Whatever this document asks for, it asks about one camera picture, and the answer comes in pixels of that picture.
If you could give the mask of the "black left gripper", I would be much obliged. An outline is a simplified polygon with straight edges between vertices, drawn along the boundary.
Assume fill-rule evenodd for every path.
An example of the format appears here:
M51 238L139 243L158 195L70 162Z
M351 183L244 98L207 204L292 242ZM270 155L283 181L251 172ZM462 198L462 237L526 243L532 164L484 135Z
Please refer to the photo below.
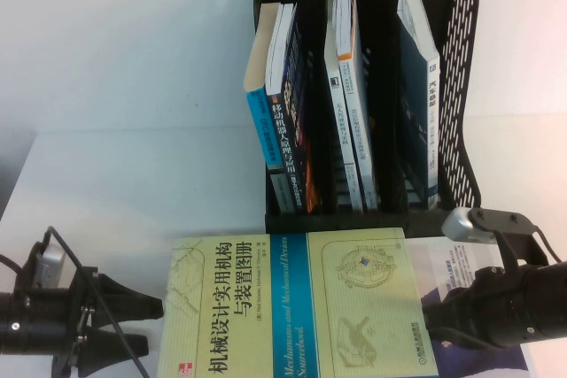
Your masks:
M163 317L163 304L159 298L124 287L105 274L99 274L96 282L116 322ZM70 377L74 368L80 377L87 377L101 368L131 359L117 333L87 325L97 302L79 272L75 273L70 287L62 289L59 295L62 296L62 310L56 320L51 377ZM146 336L126 334L125 337L138 358L149 354Z

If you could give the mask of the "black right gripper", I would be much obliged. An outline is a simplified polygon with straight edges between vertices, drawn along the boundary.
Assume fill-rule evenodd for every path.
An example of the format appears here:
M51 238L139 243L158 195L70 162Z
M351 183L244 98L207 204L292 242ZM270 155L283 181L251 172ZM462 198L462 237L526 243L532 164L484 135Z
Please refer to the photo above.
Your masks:
M422 303L431 339L465 349L503 349L527 343L523 290L527 272L528 265L512 272L487 266L475 272L472 285L451 289L443 299L438 289L430 291ZM460 330L470 330L472 336Z

